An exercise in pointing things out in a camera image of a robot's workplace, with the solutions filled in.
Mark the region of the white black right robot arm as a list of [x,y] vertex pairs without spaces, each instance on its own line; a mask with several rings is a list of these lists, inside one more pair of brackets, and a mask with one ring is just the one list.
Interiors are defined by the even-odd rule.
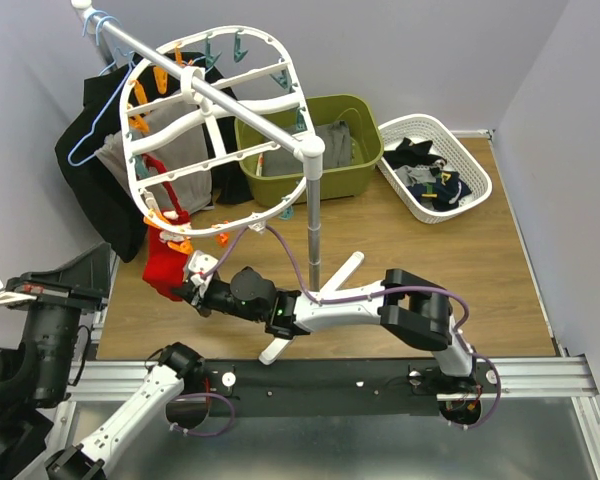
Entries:
[[271,365],[299,336],[352,325],[378,325],[407,346],[429,351],[442,384],[460,392],[476,380],[468,346],[453,320],[452,292],[400,269],[359,288],[319,292],[280,289],[250,267],[229,282],[213,273],[192,275],[172,294],[201,316],[217,311],[262,323],[273,336],[259,355]]

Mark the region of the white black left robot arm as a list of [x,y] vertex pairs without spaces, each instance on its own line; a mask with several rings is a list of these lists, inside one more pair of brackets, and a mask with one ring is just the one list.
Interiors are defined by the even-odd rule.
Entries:
[[[13,479],[46,448],[53,423],[43,410],[67,400],[80,318],[104,308],[111,287],[111,248],[96,245],[48,271],[0,280],[0,306],[26,313],[20,343],[0,348],[0,479]],[[105,479],[156,411],[194,393],[202,357],[165,347],[136,392],[95,432],[50,456],[50,479]]]

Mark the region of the navy yellow patterned sock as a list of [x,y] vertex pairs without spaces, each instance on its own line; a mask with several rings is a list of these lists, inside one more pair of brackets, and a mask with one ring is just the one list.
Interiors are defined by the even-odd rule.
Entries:
[[421,199],[434,210],[445,212],[458,208],[460,201],[471,194],[472,190],[458,172],[442,170],[435,176],[433,183],[425,185]]

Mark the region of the red sock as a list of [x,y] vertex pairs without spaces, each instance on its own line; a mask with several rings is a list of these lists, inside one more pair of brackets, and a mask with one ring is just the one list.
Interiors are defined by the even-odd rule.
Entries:
[[[148,169],[155,170],[158,174],[164,174],[167,172],[166,167],[163,162],[156,159],[155,157],[149,154],[142,155],[145,166]],[[171,185],[170,181],[164,181],[161,183],[162,188],[168,195],[171,207],[168,209],[163,209],[160,206],[152,207],[153,212],[155,213],[156,218],[160,218],[163,222],[169,223],[171,225],[184,225],[190,222],[189,213],[184,210],[179,202],[178,196]]]
[[186,237],[164,231],[148,222],[148,259],[142,279],[160,295],[174,302],[182,301],[172,294],[172,289],[183,284],[189,256],[171,250],[167,242],[184,239]]

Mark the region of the black white striped sock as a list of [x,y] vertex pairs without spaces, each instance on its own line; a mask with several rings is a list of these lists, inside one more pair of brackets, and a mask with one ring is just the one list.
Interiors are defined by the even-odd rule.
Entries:
[[383,158],[392,169],[398,169],[402,166],[442,168],[447,164],[447,161],[438,155],[413,149],[385,151]]

